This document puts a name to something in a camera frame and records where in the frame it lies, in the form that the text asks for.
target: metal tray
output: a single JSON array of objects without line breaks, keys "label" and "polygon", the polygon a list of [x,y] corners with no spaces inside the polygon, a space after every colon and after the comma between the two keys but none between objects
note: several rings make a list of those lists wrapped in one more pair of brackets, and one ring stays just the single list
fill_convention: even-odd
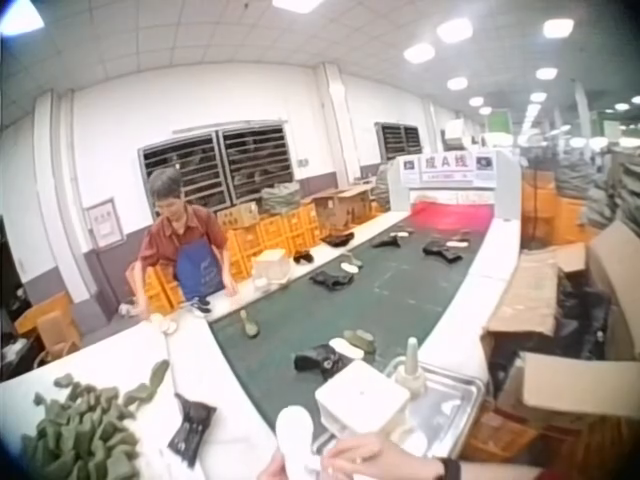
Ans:
[{"label": "metal tray", "polygon": [[[404,358],[392,360],[384,374],[391,378]],[[425,457],[456,457],[482,405],[484,383],[425,363],[420,368],[427,377],[427,389],[409,403],[409,419],[427,437]],[[335,442],[333,434],[325,433],[313,444],[313,452],[321,455]]]}]

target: pile of green shoe parts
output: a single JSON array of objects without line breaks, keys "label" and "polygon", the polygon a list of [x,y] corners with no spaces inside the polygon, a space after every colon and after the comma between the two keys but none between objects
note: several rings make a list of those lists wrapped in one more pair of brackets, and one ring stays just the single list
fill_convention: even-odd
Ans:
[{"label": "pile of green shoe parts", "polygon": [[141,383],[119,400],[117,387],[96,388],[74,381],[71,374],[53,384],[68,389],[64,402],[47,401],[36,393],[33,403],[44,406],[36,435],[22,436],[22,457],[33,478],[45,480],[134,480],[138,439],[123,423],[135,419],[139,408],[155,396],[169,369],[156,363],[149,384]]}]

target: hand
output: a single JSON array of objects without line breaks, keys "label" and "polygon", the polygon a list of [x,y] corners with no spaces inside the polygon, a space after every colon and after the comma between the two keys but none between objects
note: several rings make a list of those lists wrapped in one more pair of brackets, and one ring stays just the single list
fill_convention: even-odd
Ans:
[{"label": "hand", "polygon": [[149,320],[149,299],[146,295],[138,298],[137,304],[133,311],[140,318],[140,320]]},{"label": "hand", "polygon": [[224,290],[229,297],[233,297],[236,293],[238,293],[238,285],[236,281],[233,279],[230,273],[225,273],[222,275],[222,283],[224,284]]},{"label": "hand", "polygon": [[377,480],[431,480],[444,475],[441,462],[415,457],[374,434],[339,440],[322,459],[322,468],[340,479],[364,475]]},{"label": "hand", "polygon": [[258,480],[288,480],[282,453],[275,451],[269,465],[258,475]]}]

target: conveyor belt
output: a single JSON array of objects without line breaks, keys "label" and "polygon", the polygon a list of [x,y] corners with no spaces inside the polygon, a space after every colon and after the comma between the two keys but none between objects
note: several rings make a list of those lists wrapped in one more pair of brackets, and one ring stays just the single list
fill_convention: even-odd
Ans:
[{"label": "conveyor belt", "polygon": [[[353,250],[364,267],[345,290],[329,293],[305,276],[249,305],[249,318],[260,324],[257,339],[244,336],[237,313],[211,325],[236,377],[272,428],[280,410],[292,404],[307,408],[316,427],[320,425],[314,392],[322,385],[322,378],[319,373],[295,372],[295,352],[326,343],[346,329],[361,328],[376,337],[378,351],[368,360],[383,369],[403,354],[409,336],[422,343],[431,333],[484,238],[484,232],[472,233],[471,245],[460,250],[464,259],[453,266],[423,256],[422,246],[437,234],[432,230],[401,239],[401,249],[371,248],[372,243],[397,229],[392,227]],[[320,268],[341,272],[340,261]]]}]

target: black watch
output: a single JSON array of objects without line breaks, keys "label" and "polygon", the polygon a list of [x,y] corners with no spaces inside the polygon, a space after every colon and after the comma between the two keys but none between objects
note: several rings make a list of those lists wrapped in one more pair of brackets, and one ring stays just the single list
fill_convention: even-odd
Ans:
[{"label": "black watch", "polygon": [[436,480],[461,480],[462,472],[460,462],[451,460],[450,458],[439,458],[438,460],[442,462],[444,466],[444,475],[438,477]]}]

